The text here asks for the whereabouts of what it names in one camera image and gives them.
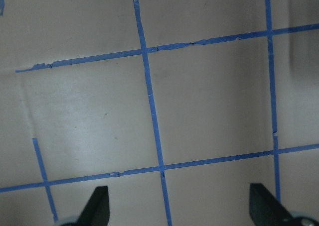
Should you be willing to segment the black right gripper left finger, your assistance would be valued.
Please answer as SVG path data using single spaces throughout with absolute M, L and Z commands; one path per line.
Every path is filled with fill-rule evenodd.
M 96 187 L 82 213 L 77 226 L 107 226 L 110 220 L 109 191 L 107 186 Z

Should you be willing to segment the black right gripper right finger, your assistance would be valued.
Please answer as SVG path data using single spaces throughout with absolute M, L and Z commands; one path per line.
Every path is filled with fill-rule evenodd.
M 255 226 L 288 226 L 293 216 L 261 183 L 249 188 L 249 215 Z

